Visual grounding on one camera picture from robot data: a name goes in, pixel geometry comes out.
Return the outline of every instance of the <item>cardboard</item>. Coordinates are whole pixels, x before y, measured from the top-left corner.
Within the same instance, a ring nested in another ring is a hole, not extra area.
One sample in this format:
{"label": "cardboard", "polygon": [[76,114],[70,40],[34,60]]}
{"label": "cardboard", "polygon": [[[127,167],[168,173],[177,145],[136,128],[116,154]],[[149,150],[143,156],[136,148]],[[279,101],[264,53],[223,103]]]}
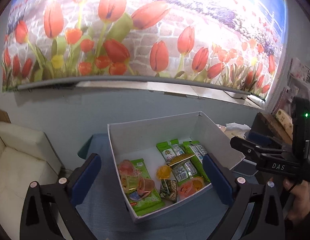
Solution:
{"label": "cardboard", "polygon": [[[198,140],[207,151],[212,152],[216,159],[228,169],[234,168],[244,159],[244,155],[231,148],[230,139],[203,112],[109,124],[108,135],[119,184],[120,177],[117,164],[124,159],[143,158],[151,178],[155,181],[157,191],[160,189],[160,181],[156,178],[156,170],[159,166],[165,165],[164,158],[156,148],[158,142],[175,138],[178,138],[180,143]],[[211,184],[209,184],[197,193],[174,204],[167,201],[165,202],[166,205],[161,209],[143,216],[135,214],[122,187],[121,190],[133,221],[140,223],[181,207],[211,189],[211,187]]]}

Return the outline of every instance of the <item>table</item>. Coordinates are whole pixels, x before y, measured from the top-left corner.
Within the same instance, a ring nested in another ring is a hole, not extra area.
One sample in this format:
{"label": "table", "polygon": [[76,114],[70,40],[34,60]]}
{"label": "table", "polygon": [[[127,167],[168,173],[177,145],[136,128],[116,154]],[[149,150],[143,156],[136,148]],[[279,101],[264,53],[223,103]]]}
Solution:
{"label": "table", "polygon": [[[181,208],[134,224],[126,210],[107,134],[93,136],[88,156],[91,153],[101,156],[102,168],[83,204],[76,209],[98,240],[205,240],[228,208],[212,188]],[[257,183],[255,177],[245,178],[250,183]],[[232,239],[240,238],[252,208],[250,203]]]}

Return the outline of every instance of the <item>tulip mural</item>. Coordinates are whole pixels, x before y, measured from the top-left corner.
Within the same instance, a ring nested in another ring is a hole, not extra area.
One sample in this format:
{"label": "tulip mural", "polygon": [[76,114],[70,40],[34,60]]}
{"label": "tulip mural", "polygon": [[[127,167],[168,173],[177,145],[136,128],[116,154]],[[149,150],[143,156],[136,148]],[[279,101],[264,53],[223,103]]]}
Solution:
{"label": "tulip mural", "polygon": [[[144,75],[216,84],[265,98],[283,47],[279,19],[270,20],[248,0],[223,0],[229,3],[225,15],[215,13],[219,0],[200,0],[201,8],[193,8],[194,1],[14,4],[1,62],[3,90],[65,77]],[[278,2],[285,7],[284,0]]]}

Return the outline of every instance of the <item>wall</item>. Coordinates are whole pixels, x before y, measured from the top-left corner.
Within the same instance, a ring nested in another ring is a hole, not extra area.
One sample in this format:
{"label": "wall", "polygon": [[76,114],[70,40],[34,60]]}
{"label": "wall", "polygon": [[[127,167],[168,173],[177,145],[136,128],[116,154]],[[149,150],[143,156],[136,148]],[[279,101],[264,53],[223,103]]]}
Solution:
{"label": "wall", "polygon": [[[288,42],[284,66],[298,57],[310,67],[310,23],[295,0],[287,0]],[[0,17],[0,60],[8,19]],[[76,155],[93,133],[106,132],[107,124],[203,111],[214,122],[252,125],[258,109],[214,99],[198,100],[142,90],[35,90],[1,92],[0,108],[11,122],[44,131],[68,169],[82,164]]]}

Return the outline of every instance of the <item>white leather sofa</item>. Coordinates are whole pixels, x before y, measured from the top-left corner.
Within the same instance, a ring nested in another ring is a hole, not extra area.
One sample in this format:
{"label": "white leather sofa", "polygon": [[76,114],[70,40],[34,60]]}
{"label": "white leather sofa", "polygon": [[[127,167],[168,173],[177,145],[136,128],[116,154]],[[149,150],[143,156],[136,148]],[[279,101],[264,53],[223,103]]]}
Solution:
{"label": "white leather sofa", "polygon": [[0,122],[0,224],[12,240],[19,240],[29,184],[55,183],[60,169],[43,132]]}

